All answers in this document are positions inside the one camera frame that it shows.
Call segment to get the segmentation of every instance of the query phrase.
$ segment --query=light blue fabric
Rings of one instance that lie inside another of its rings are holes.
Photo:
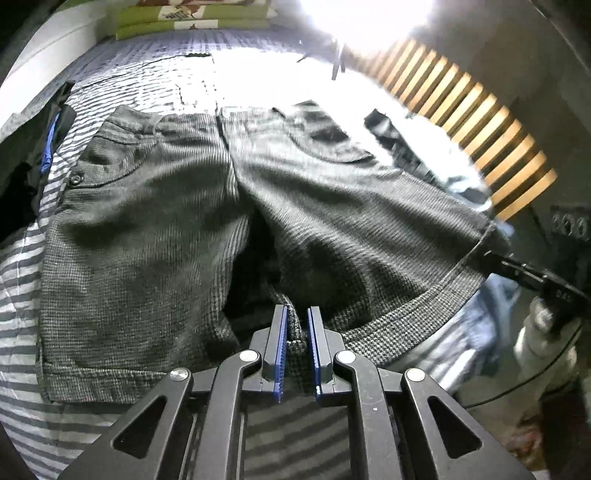
[[[53,141],[53,134],[56,131],[56,123],[57,119],[59,118],[60,114],[56,113],[53,122],[51,123],[51,127],[49,129],[49,133],[47,134],[47,139],[45,140],[45,148],[43,149],[43,158],[41,159],[41,174],[44,174],[46,171],[49,170],[51,167],[51,142]]]

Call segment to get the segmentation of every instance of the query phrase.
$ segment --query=button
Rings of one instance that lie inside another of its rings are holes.
[[[70,185],[79,185],[80,183],[82,183],[82,180],[84,180],[84,175],[78,171],[74,172],[70,177]]]

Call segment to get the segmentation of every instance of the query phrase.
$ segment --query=wooden slat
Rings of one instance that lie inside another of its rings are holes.
[[[455,143],[461,143],[472,130],[474,130],[478,124],[482,121],[484,116],[491,111],[491,108],[496,104],[496,97],[493,94],[490,94],[484,102],[476,109],[476,111],[471,114],[471,116],[466,120],[466,122],[462,125],[461,129],[459,129],[456,134],[452,137],[452,140]]]
[[[529,190],[521,195],[516,201],[511,203],[507,208],[502,210],[498,218],[501,220],[508,220],[519,212],[523,207],[529,205],[538,195],[554,183],[556,180],[556,172],[550,170],[546,175],[539,179]]]
[[[423,53],[425,53],[425,49],[426,49],[425,45],[421,45],[417,49],[417,51],[414,53],[413,57],[410,59],[410,61],[406,65],[406,68],[401,73],[398,80],[396,80],[396,84],[394,84],[394,88],[392,88],[392,90],[390,90],[390,93],[392,93],[393,95],[396,95],[398,93],[398,91],[402,88],[404,82],[406,82],[406,79],[412,73],[412,71],[414,70],[418,61],[421,60]]]
[[[405,40],[397,41],[394,48],[392,48],[390,50],[388,58],[386,60],[384,60],[383,63],[378,63],[378,62],[375,63],[376,69],[379,69],[379,73],[377,75],[371,75],[372,77],[377,78],[379,80],[379,82],[382,83],[381,79],[384,78],[388,74],[390,67],[394,63],[394,60],[396,59],[396,56],[398,55],[398,52],[400,52],[400,49],[403,47],[404,43],[405,43]]]
[[[432,114],[431,118],[429,119],[432,123],[436,124],[439,120],[441,120],[443,115],[445,115],[446,113],[448,113],[449,110],[454,108],[458,101],[458,98],[460,98],[460,95],[462,95],[466,91],[466,88],[468,87],[468,84],[470,83],[471,79],[472,77],[470,77],[469,73],[465,73],[464,75],[462,75],[462,78],[460,78],[458,83],[456,83],[455,87],[452,88],[452,91],[449,92],[449,94],[445,97],[439,108],[435,110],[434,114]]]
[[[493,161],[499,153],[515,138],[521,130],[521,124],[515,120],[505,132],[474,162],[474,166],[481,170]]]
[[[528,178],[530,178],[546,161],[546,156],[539,152],[532,158],[525,167],[511,177],[500,189],[492,194],[492,204],[496,205],[501,200],[507,197],[511,192],[514,192],[520,185],[522,185]]]
[[[489,121],[468,144],[468,146],[464,149],[464,152],[472,156],[474,152],[491,137],[491,135],[494,135],[497,132],[508,116],[509,109],[505,106],[501,107],[501,109],[495,113],[495,116],[491,118],[491,121]]]
[[[462,100],[460,105],[453,111],[447,121],[443,124],[443,129],[449,133],[453,128],[455,128],[462,120],[464,120],[466,116],[466,112],[470,111],[474,107],[474,104],[480,97],[480,94],[484,90],[483,86],[480,83],[477,83],[472,87],[470,93],[466,95],[466,98]]]
[[[382,85],[387,87],[390,85],[390,83],[392,83],[392,81],[396,78],[396,74],[398,73],[398,71],[400,70],[402,65],[404,65],[404,63],[407,61],[408,56],[411,54],[411,52],[413,51],[416,44],[417,44],[417,42],[415,42],[414,40],[410,40],[408,42],[407,47],[404,49],[404,51],[400,55],[400,58],[396,62],[396,65],[394,65],[392,70],[390,70],[390,74],[388,75],[388,78],[386,78],[386,80],[381,82]]]
[[[430,51],[428,53],[428,55],[425,57],[425,59],[423,60],[423,62],[420,65],[420,67],[418,68],[417,72],[414,74],[414,76],[410,80],[410,82],[408,82],[407,87],[404,89],[402,95],[400,96],[400,101],[402,103],[406,102],[408,95],[410,95],[411,92],[415,89],[418,81],[421,78],[423,78],[423,75],[425,75],[425,72],[431,66],[431,64],[433,63],[433,60],[435,60],[436,57],[437,57],[437,52],[435,50]]]
[[[447,73],[441,79],[441,82],[439,82],[439,85],[437,85],[437,87],[435,87],[435,90],[433,90],[433,93],[431,94],[431,96],[427,99],[427,101],[424,103],[424,105],[418,111],[419,115],[422,115],[422,116],[427,115],[427,112],[431,109],[431,107],[433,107],[435,102],[437,102],[439,100],[439,97],[441,95],[443,95],[443,92],[445,92],[445,90],[447,89],[449,84],[452,82],[452,80],[456,76],[456,73],[458,72],[458,70],[459,70],[459,68],[457,65],[452,65],[449,68]]]
[[[527,135],[519,145],[517,145],[509,155],[507,155],[501,163],[499,163],[492,171],[484,177],[485,183],[490,186],[498,179],[500,179],[509,169],[515,165],[523,156],[529,152],[530,148],[534,146],[534,139],[531,135]]]

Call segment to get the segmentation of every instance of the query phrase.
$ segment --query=bright light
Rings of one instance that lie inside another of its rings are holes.
[[[433,0],[300,0],[314,26],[351,48],[383,50],[426,23]]]

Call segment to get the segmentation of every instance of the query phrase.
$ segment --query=striped fabric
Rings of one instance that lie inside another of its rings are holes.
[[[125,410],[106,404],[49,403],[34,373],[44,231],[72,165],[116,106],[160,113],[213,112],[226,101],[219,87],[223,82],[216,78],[216,52],[252,48],[292,53],[286,58],[294,63],[301,45],[286,38],[278,31],[191,31],[108,41],[79,58],[0,132],[1,139],[32,116],[65,79],[77,80],[68,100],[76,121],[53,158],[38,222],[0,249],[0,421],[38,478],[57,478]],[[185,56],[204,52],[213,55]],[[316,75],[328,77],[328,66],[318,65]],[[239,81],[234,78],[233,84]],[[474,354],[466,347],[460,324],[449,322],[408,357],[447,388],[457,386]],[[401,361],[397,368],[408,363]],[[350,477],[342,408],[319,409],[311,398],[288,394],[280,406],[250,412],[248,425],[246,478]]]

